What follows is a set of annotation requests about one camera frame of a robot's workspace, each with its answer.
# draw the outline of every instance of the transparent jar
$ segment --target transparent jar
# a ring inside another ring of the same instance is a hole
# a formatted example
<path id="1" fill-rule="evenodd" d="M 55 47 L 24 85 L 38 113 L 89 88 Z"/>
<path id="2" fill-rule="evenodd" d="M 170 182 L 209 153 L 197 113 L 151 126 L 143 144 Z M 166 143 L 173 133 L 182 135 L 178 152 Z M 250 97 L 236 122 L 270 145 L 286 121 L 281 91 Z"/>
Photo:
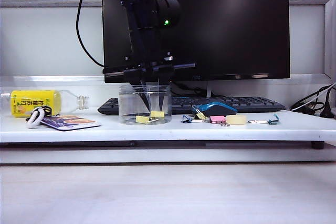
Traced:
<path id="1" fill-rule="evenodd" d="M 153 125 L 172 119 L 172 95 L 169 85 L 121 86 L 119 121 L 133 125 Z"/>
<path id="2" fill-rule="evenodd" d="M 13 90 L 1 94 L 2 109 L 5 103 L 17 118 L 29 117 L 34 108 L 44 105 L 51 107 L 53 115 L 88 109 L 88 99 L 68 90 Z"/>

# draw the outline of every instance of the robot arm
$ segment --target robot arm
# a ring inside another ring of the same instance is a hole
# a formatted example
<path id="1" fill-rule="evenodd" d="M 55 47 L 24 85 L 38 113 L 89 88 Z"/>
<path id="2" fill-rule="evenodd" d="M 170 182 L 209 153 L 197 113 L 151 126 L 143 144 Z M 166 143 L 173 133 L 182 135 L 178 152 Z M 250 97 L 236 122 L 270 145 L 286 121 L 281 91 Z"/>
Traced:
<path id="1" fill-rule="evenodd" d="M 161 49 L 160 29 L 172 27 L 180 18 L 177 0 L 120 0 L 127 14 L 132 58 L 136 66 L 120 69 L 105 68 L 106 76 L 123 75 L 132 85 L 145 84 L 157 79 L 159 84 L 168 84 L 177 68 L 194 67 L 195 64 L 175 66 L 170 52 Z"/>

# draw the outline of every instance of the white shelf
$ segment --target white shelf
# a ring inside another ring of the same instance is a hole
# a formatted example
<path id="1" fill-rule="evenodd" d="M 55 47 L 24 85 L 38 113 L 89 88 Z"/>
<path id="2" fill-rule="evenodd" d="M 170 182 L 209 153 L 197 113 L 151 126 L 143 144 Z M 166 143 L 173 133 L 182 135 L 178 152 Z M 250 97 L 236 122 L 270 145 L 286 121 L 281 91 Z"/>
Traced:
<path id="1" fill-rule="evenodd" d="M 336 120 L 324 119 L 290 111 L 280 111 L 280 123 L 246 124 L 221 127 L 210 123 L 181 123 L 181 116 L 160 125 L 125 125 L 117 116 L 99 114 L 96 109 L 77 114 L 98 121 L 100 127 L 61 132 L 39 126 L 27 129 L 25 119 L 2 117 L 1 143 L 74 142 L 74 141 L 136 141 L 136 140 L 276 140 L 335 141 Z M 274 113 L 247 113 L 248 120 L 268 120 Z"/>

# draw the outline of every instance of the black cable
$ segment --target black cable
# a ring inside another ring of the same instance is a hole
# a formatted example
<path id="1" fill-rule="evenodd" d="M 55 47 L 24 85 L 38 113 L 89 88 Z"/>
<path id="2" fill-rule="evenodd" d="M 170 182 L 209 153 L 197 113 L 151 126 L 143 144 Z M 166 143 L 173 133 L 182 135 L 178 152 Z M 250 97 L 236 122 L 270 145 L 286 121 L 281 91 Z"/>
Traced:
<path id="1" fill-rule="evenodd" d="M 324 87 L 320 88 L 318 91 L 314 92 L 313 94 L 310 94 L 310 95 L 306 96 L 305 98 L 302 98 L 301 100 L 297 101 L 296 103 L 294 103 L 294 104 L 290 107 L 291 110 L 292 110 L 292 109 L 295 109 L 295 108 L 297 107 L 296 105 L 298 105 L 300 102 L 303 102 L 304 100 L 306 100 L 306 99 L 312 97 L 313 95 L 316 95 L 316 94 L 322 92 L 323 90 L 326 90 L 326 89 L 329 88 L 330 86 L 331 86 L 331 85 L 329 85 L 329 86 L 324 86 Z"/>
<path id="2" fill-rule="evenodd" d="M 100 64 L 99 62 L 97 62 L 92 56 L 91 54 L 86 50 L 84 44 L 83 44 L 83 41 L 80 37 L 80 34 L 79 34 L 79 28 L 78 28 L 78 24 L 79 24 L 79 16 L 80 16 L 80 10 L 81 10 L 81 7 L 82 7 L 82 2 L 83 0 L 79 0 L 79 4 L 78 4 L 78 10 L 77 10 L 77 18 L 76 18 L 76 32 L 77 32 L 77 37 L 78 37 L 78 40 L 79 40 L 79 43 L 80 45 L 82 46 L 83 50 L 85 51 L 85 53 L 90 57 L 90 59 L 97 65 L 101 66 L 101 67 L 105 67 L 103 64 Z"/>

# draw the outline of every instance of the computer monitor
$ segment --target computer monitor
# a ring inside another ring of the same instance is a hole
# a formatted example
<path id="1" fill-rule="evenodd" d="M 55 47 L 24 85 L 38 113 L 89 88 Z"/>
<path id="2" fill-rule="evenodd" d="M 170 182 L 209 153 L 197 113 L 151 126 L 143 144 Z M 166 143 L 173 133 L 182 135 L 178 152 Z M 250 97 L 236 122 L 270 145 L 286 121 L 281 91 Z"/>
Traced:
<path id="1" fill-rule="evenodd" d="M 289 78 L 289 0 L 178 0 L 177 26 L 161 29 L 162 48 L 175 62 L 174 81 Z M 103 0 L 104 64 L 132 62 L 120 0 Z M 123 77 L 105 82 L 123 82 Z"/>

